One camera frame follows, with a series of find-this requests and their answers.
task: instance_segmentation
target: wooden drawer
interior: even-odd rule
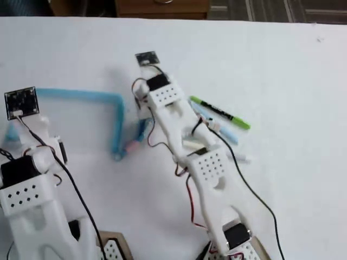
[[[116,0],[119,16],[124,14],[207,13],[209,0]]]
[[[145,19],[182,19],[182,20],[204,20],[206,13],[196,14],[124,14],[123,18],[145,18]]]

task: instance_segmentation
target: white table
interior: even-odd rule
[[[251,123],[248,133],[231,126],[240,139],[235,150],[254,157],[241,168],[277,214],[286,259],[340,259],[347,232],[346,46],[342,25],[0,18],[0,86],[118,92],[133,111],[129,87],[140,75],[134,54],[155,50],[187,95]],[[157,129],[153,141],[162,137]],[[208,241],[190,224],[185,179],[174,176],[164,147],[144,145],[119,163],[92,151],[69,159],[99,229],[122,232],[135,259],[194,259]],[[240,187],[235,199],[252,202],[244,209],[252,231],[279,259],[271,215]],[[60,190],[69,218],[81,215],[67,178]],[[4,255],[11,237],[3,215],[0,225]]]

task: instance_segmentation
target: robotic arm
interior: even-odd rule
[[[230,192],[233,180],[230,172],[233,171],[233,165],[227,157],[227,151],[216,142],[215,136],[204,123],[196,127],[199,117],[173,78],[148,62],[139,60],[139,64],[143,74],[150,67],[154,67],[159,74],[142,83],[135,95],[144,101],[141,105],[148,106],[159,122],[174,160],[191,174],[199,192],[210,240],[217,246],[219,253],[229,255],[235,247],[249,241],[251,237],[232,208]],[[204,148],[188,153],[182,146],[183,137],[190,135],[195,127],[194,138]]]
[[[11,101],[13,97],[15,100],[24,98],[28,104],[28,100],[36,96],[34,88],[6,95],[10,119],[17,116],[12,110],[16,103]],[[21,111],[21,115],[29,113],[26,108]],[[17,259],[95,260],[97,246],[90,219],[85,216],[68,222],[57,195],[53,174],[60,174],[61,167],[52,150],[63,160],[58,138],[49,136],[48,120],[39,114],[24,119],[18,117],[14,122],[23,156],[2,164],[0,174],[0,202],[11,227]],[[27,127],[47,146],[40,145]]]

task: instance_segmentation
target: pen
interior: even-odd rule
[[[244,122],[241,118],[238,118],[237,116],[230,115],[227,112],[197,98],[196,96],[190,96],[190,100],[203,106],[203,107],[207,107],[207,108],[211,109],[213,112],[217,113],[218,115],[220,115],[224,118],[229,119],[232,123],[236,124],[237,126],[243,128],[243,129],[250,129],[250,125],[248,123]]]
[[[201,108],[199,105],[190,102],[191,107],[193,108],[193,110],[197,111],[198,113],[200,113],[204,118],[209,119],[212,118],[210,116],[209,113],[207,113],[205,111],[205,109]],[[221,129],[219,131],[221,134],[223,134],[229,141],[231,141],[234,144],[238,144],[239,141],[237,139],[237,137],[225,126],[221,126]]]

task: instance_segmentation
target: white robot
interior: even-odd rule
[[[194,180],[212,244],[224,256],[246,249],[243,245],[247,244],[247,249],[254,250],[255,259],[269,259],[232,208],[229,194],[233,180],[229,173],[235,166],[227,157],[229,151],[217,143],[206,124],[200,123],[180,87],[155,65],[158,63],[155,54],[140,54],[137,59],[144,78],[147,75],[144,68],[158,70],[157,75],[142,79],[134,93],[137,102],[150,109],[168,139],[174,160]],[[20,136],[23,157],[1,166],[0,202],[19,259],[100,259],[93,220],[85,216],[68,223],[59,202],[52,176],[66,171],[62,169],[64,151],[59,140],[49,136],[48,124],[38,114],[35,90],[6,93],[5,100],[8,119],[14,120]],[[192,132],[204,148],[187,154],[182,147],[182,136],[187,132]]]

